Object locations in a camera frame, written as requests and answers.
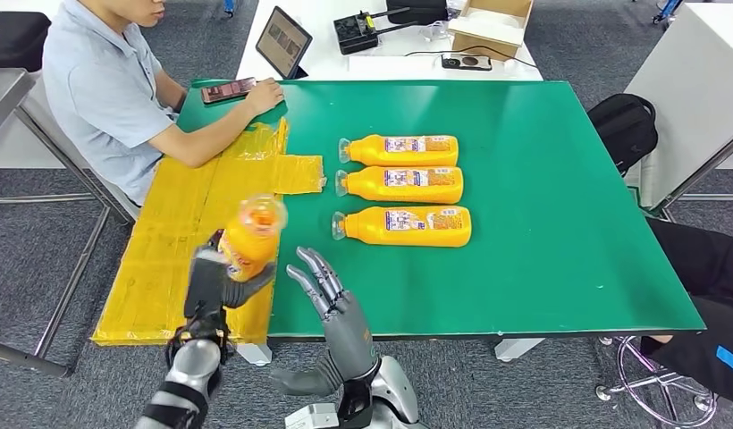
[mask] gray carpet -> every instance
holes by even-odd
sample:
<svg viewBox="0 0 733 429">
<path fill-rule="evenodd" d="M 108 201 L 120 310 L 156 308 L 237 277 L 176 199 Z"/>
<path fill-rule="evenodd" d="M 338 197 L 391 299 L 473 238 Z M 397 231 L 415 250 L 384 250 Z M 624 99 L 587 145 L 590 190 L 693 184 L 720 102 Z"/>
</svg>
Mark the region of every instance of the gray carpet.
<svg viewBox="0 0 733 429">
<path fill-rule="evenodd" d="M 234 76 L 255 4 L 240 2 L 233 20 L 221 0 L 172 0 L 163 23 L 144 31 L 156 55 L 181 83 L 197 76 Z M 653 2 L 539 0 L 527 43 L 546 79 L 568 80 L 590 107 L 621 91 L 661 36 L 649 24 Z M 733 191 L 733 172 L 717 172 L 704 191 Z M 0 195 L 70 192 L 65 172 L 0 171 Z M 98 213 L 95 203 L 0 206 L 0 340 L 31 349 L 71 272 Z M 733 235 L 733 203 L 678 203 L 681 223 Z M 164 374 L 155 347 L 100 348 L 87 338 L 95 325 L 129 228 L 111 219 L 90 260 L 50 357 L 75 365 L 59 380 L 0 362 L 0 429 L 131 427 Z M 593 339 L 548 340 L 515 363 L 493 357 L 493 341 L 380 342 L 417 388 L 421 415 L 435 428 L 652 428 L 626 397 L 603 403 L 597 383 L 614 383 L 613 347 Z M 274 367 L 310 366 L 322 344 L 273 345 L 266 368 L 239 359 L 206 427 L 277 428 L 308 403 L 271 390 Z M 659 397 L 650 395 L 659 404 Z M 708 427 L 733 428 L 733 405 L 722 402 Z"/>
</svg>

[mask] black router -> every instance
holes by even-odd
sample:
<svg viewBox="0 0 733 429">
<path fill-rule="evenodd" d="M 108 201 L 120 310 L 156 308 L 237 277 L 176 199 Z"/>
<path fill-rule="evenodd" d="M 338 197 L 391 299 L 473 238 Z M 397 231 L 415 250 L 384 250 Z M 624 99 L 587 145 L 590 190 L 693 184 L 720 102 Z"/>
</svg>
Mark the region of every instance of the black router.
<svg viewBox="0 0 733 429">
<path fill-rule="evenodd" d="M 376 29 L 373 18 L 381 16 L 393 15 L 395 13 L 404 13 L 409 11 L 410 7 L 403 7 L 388 12 L 376 13 L 370 15 L 367 12 L 360 12 L 357 15 L 347 16 L 335 20 L 335 33 L 338 35 L 338 45 L 341 48 L 341 54 L 348 55 L 354 52 L 363 51 L 378 45 L 377 37 L 389 31 L 396 29 L 405 29 L 406 27 L 419 24 L 418 21 L 407 22 L 405 24 L 396 25 L 389 29 Z"/>
</svg>

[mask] bottle cap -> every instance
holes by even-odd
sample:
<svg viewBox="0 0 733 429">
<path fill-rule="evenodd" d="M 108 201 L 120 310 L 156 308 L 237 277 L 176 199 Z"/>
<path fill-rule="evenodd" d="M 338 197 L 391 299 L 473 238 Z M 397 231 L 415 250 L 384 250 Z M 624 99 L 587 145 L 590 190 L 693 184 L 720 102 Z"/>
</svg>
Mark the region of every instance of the bottle cap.
<svg viewBox="0 0 733 429">
<path fill-rule="evenodd" d="M 345 238 L 345 214 L 341 212 L 333 214 L 333 238 L 336 240 Z"/>
<path fill-rule="evenodd" d="M 275 235 L 288 223 L 288 210 L 271 194 L 240 203 L 240 222 L 259 235 Z"/>
<path fill-rule="evenodd" d="M 341 160 L 341 163 L 345 164 L 348 161 L 350 161 L 350 140 L 348 139 L 341 139 L 340 142 L 338 142 L 338 159 Z"/>
<path fill-rule="evenodd" d="M 342 197 L 346 194 L 348 194 L 348 174 L 338 170 L 335 174 L 335 195 Z"/>
</svg>

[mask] orange bottle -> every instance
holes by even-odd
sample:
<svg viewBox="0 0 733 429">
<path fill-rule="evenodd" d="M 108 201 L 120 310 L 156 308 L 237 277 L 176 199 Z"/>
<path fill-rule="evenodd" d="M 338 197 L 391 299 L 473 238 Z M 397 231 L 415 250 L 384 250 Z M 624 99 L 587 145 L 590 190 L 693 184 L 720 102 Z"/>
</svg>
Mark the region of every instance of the orange bottle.
<svg viewBox="0 0 733 429">
<path fill-rule="evenodd" d="M 459 141 L 453 136 L 384 137 L 372 134 L 361 140 L 341 139 L 338 152 L 342 163 L 453 167 L 459 160 Z"/>
<path fill-rule="evenodd" d="M 230 260 L 230 277 L 244 282 L 264 270 L 277 256 L 280 230 L 288 211 L 272 195 L 258 195 L 240 203 L 219 239 L 219 250 Z"/>
<path fill-rule="evenodd" d="M 469 211 L 459 206 L 369 207 L 333 215 L 333 238 L 368 244 L 460 248 L 472 236 Z"/>
<path fill-rule="evenodd" d="M 335 175 L 335 193 L 358 195 L 372 201 L 408 201 L 454 204 L 464 192 L 458 167 L 367 167 Z"/>
</svg>

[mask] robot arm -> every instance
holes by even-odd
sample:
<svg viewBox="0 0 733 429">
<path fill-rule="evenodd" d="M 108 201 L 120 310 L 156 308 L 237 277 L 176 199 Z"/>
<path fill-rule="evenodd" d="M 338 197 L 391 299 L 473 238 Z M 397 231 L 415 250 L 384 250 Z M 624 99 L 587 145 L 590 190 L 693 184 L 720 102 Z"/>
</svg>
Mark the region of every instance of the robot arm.
<svg viewBox="0 0 733 429">
<path fill-rule="evenodd" d="M 298 248 L 296 254 L 308 265 L 316 285 L 293 265 L 288 265 L 286 272 L 314 304 L 322 320 L 328 350 L 312 371 L 276 370 L 272 377 L 286 394 L 327 396 L 346 381 L 374 372 L 379 359 L 364 312 L 353 294 L 343 290 L 337 274 L 315 250 Z"/>
<path fill-rule="evenodd" d="M 224 307 L 237 308 L 266 286 L 275 265 L 247 282 L 233 282 L 215 245 L 198 248 L 190 267 L 185 299 L 189 321 L 166 347 L 169 366 L 164 382 L 143 411 L 137 429 L 193 429 L 206 418 L 208 401 L 221 381 L 220 365 L 231 351 Z"/>
<path fill-rule="evenodd" d="M 417 396 L 400 364 L 379 357 L 358 300 L 344 290 L 330 265 L 311 248 L 298 248 L 316 284 L 288 265 L 314 304 L 324 327 L 328 350 L 311 371 L 275 371 L 282 391 L 294 395 L 328 395 L 343 386 L 341 404 L 314 404 L 285 419 L 295 429 L 426 429 L 418 422 Z M 166 349 L 169 372 L 146 406 L 137 429 L 198 429 L 218 390 L 221 365 L 231 353 L 224 307 L 240 307 L 273 278 L 268 265 L 248 282 L 233 282 L 214 246 L 199 248 L 190 268 L 185 301 L 189 321 Z"/>
<path fill-rule="evenodd" d="M 375 352 L 356 297 L 343 289 L 337 273 L 315 250 L 297 248 L 296 254 L 308 265 L 316 284 L 295 266 L 288 265 L 286 271 L 319 314 L 328 350 L 311 371 L 277 370 L 272 377 L 287 394 L 324 396 L 342 385 L 343 395 L 336 412 L 332 404 L 315 404 L 288 416 L 285 424 L 301 429 L 425 428 L 418 422 L 417 395 L 400 364 Z"/>
</svg>

